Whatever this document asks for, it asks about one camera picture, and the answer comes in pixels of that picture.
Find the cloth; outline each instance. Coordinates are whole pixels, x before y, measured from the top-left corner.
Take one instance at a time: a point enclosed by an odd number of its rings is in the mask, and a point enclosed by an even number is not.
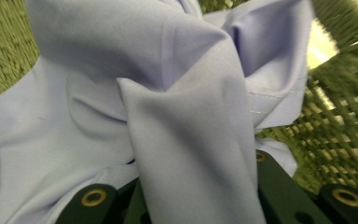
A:
[[[0,95],[0,223],[54,223],[79,189],[136,176],[153,223],[265,222],[255,130],[298,116],[308,0],[26,6],[40,57]]]

